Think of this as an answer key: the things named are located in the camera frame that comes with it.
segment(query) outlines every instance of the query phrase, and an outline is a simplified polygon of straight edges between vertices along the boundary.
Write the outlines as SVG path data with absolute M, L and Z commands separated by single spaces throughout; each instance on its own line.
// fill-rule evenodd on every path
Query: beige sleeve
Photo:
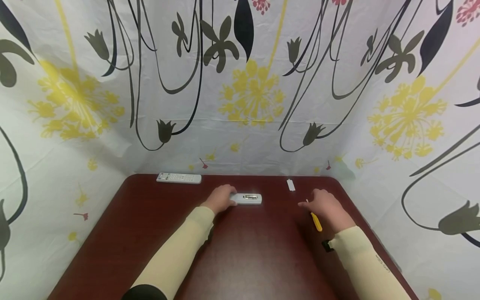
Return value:
M 215 214 L 207 207 L 195 208 L 163 244 L 132 287 L 149 284 L 172 300 L 188 273 L 198 249 L 208 239 Z
M 337 233 L 329 245 L 337 252 L 361 300 L 410 299 L 360 227 Z

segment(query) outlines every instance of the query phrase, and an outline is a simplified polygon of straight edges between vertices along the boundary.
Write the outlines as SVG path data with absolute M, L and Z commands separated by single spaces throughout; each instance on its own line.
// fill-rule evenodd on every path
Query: dark red table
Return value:
M 158 183 L 156 175 L 128 177 L 92 230 L 49 300 L 119 300 L 157 249 L 218 185 L 260 193 L 261 205 L 234 207 L 215 220 L 211 240 L 198 252 L 175 299 L 357 299 L 335 252 L 321 241 L 297 202 L 313 188 L 333 193 L 417 299 L 341 185 L 328 177 L 203 176 L 199 185 Z

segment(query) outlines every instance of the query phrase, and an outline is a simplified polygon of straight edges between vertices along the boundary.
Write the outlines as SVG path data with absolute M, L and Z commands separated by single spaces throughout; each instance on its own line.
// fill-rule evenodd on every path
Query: person's left hand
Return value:
M 237 205 L 235 201 L 230 200 L 231 193 L 237 193 L 237 190 L 233 186 L 229 184 L 221 185 L 212 191 L 210 196 L 208 196 L 207 200 L 203 202 L 201 206 L 210 208 L 214 214 L 217 215 L 230 206 Z

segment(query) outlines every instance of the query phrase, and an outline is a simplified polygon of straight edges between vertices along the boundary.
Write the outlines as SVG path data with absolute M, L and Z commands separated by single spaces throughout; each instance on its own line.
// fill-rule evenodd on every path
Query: remote control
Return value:
M 158 182 L 199 184 L 202 176 L 198 174 L 160 173 L 156 178 Z
M 262 204 L 262 195 L 260 194 L 230 194 L 230 200 L 238 204 Z

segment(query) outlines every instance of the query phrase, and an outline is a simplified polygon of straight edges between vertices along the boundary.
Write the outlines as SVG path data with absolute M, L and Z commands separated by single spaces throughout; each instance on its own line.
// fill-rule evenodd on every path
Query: floral curtain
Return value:
M 123 180 L 166 171 L 334 177 L 419 299 L 476 299 L 479 15 L 0 0 L 0 297 L 47 297 Z

